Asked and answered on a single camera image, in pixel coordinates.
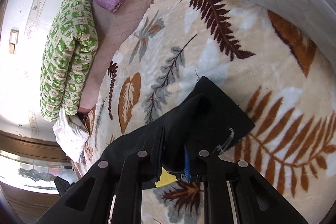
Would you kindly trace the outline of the brown wooden glass door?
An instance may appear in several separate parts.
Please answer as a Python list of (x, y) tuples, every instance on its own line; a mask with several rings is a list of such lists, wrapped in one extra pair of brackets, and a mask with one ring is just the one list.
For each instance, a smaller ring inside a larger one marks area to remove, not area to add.
[(1, 131), (1, 197), (23, 223), (36, 223), (60, 198), (56, 177), (70, 184), (77, 181), (56, 142)]

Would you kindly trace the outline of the leaf pattern plush blanket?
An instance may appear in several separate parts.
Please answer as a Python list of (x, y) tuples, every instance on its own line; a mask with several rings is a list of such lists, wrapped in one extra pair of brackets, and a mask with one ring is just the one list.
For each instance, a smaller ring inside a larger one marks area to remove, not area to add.
[(255, 124), (223, 159), (250, 162), (320, 223), (335, 202), (335, 74), (297, 27), (246, 0), (150, 5), (109, 63), (76, 175), (112, 141), (178, 106), (202, 76)]

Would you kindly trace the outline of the pink bed sheet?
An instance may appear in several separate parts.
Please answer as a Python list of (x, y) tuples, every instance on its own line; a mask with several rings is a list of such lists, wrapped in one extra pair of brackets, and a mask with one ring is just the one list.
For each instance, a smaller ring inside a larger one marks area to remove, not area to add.
[(93, 3), (99, 47), (85, 81), (80, 100), (80, 113), (86, 114), (95, 106), (100, 85), (114, 53), (138, 27), (144, 13), (153, 1), (126, 0), (116, 12), (109, 12)]

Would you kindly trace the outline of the black pants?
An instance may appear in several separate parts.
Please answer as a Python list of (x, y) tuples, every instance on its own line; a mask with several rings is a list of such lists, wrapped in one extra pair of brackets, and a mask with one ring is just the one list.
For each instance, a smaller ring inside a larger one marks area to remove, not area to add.
[(171, 173), (185, 169), (185, 153), (191, 169), (200, 150), (220, 155), (254, 128), (248, 115), (207, 77), (177, 107), (133, 132), (113, 141), (101, 155), (112, 169), (121, 172), (124, 160), (153, 143), (158, 126), (165, 129), (163, 168)]

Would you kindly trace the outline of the white patterned pillow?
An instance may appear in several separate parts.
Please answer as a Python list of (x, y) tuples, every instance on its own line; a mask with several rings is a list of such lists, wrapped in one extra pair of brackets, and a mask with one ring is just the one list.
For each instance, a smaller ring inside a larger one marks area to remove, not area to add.
[(57, 121), (52, 127), (56, 142), (74, 162), (80, 162), (89, 131), (77, 115), (68, 115), (60, 109)]

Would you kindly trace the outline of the wall switch plate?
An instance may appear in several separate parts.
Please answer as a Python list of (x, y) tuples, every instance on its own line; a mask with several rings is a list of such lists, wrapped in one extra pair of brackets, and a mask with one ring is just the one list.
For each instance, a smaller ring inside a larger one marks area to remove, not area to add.
[(19, 31), (18, 30), (11, 30), (10, 31), (10, 41), (9, 41), (9, 53), (15, 53), (15, 46), (18, 42)]

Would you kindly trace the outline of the green patterned folded quilt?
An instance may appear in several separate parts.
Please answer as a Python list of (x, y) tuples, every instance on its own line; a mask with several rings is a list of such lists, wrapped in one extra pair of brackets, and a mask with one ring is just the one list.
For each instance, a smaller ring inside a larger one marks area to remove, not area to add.
[(40, 110), (55, 122), (60, 110), (75, 115), (98, 49), (91, 0), (63, 0), (42, 57)]

